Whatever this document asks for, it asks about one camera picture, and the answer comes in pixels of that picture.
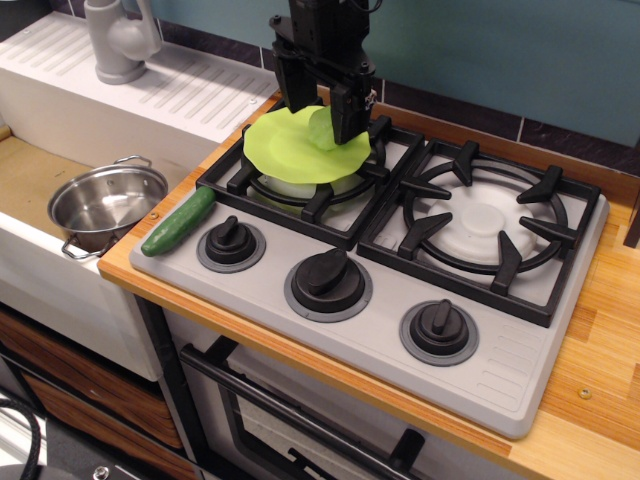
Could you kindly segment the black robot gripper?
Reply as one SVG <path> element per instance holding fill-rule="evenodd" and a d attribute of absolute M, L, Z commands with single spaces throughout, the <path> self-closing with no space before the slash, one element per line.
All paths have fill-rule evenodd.
<path fill-rule="evenodd" d="M 316 105 L 318 84 L 330 88 L 334 142 L 343 145 L 365 132 L 373 108 L 375 65 L 363 49 L 370 1 L 290 1 L 287 15 L 269 26 L 274 68 L 287 108 L 296 113 Z"/>

